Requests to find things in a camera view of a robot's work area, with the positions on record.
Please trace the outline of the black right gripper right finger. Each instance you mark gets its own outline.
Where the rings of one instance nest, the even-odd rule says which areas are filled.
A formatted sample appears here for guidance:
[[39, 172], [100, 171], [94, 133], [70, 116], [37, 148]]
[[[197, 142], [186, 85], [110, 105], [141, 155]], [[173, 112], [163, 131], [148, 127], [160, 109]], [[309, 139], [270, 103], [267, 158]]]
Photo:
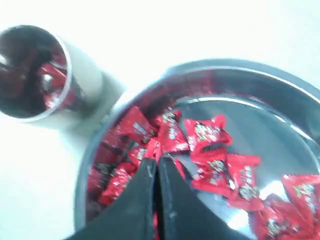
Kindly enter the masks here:
[[185, 182], [173, 160], [157, 166], [157, 216], [161, 240], [247, 240], [209, 210]]

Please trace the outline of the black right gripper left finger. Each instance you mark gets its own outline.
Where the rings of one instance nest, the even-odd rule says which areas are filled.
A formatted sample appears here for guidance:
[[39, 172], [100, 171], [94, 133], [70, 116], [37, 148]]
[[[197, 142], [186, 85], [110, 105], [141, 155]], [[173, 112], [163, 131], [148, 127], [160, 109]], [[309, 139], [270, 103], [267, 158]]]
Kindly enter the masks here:
[[76, 186], [74, 223], [76, 232], [69, 240], [152, 240], [154, 186], [157, 163], [142, 160], [136, 175], [120, 197], [87, 225], [86, 185], [82, 177]]

